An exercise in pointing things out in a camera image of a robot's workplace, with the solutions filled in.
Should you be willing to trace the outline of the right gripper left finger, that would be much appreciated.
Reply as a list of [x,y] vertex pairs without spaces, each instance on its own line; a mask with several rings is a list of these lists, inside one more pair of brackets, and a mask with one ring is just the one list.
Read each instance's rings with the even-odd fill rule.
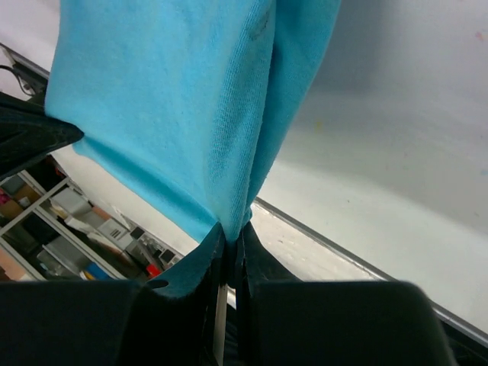
[[1,285],[3,365],[220,365],[225,236],[214,226],[176,265],[131,280]]

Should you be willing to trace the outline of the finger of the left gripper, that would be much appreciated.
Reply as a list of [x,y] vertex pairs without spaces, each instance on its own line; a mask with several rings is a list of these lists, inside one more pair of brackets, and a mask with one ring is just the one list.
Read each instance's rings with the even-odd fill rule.
[[2,179],[83,136],[78,127],[46,116],[42,106],[1,93]]

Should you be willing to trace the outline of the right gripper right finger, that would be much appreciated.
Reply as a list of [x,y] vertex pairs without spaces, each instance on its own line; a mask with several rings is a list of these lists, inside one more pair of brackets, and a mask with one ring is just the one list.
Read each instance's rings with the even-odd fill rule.
[[249,365],[453,365],[427,296],[402,281],[302,281],[251,225],[236,243],[239,356]]

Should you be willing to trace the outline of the teal t shirt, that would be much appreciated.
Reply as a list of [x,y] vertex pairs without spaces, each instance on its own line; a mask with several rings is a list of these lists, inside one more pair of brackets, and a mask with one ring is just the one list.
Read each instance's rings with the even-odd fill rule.
[[63,1],[46,112],[195,240],[235,242],[323,60],[337,1]]

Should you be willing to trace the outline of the background storage shelf unit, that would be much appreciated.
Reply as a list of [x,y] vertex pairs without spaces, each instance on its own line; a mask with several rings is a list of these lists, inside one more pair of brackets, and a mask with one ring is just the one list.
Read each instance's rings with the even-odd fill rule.
[[52,159],[1,178],[3,281],[148,281],[181,257],[94,205]]

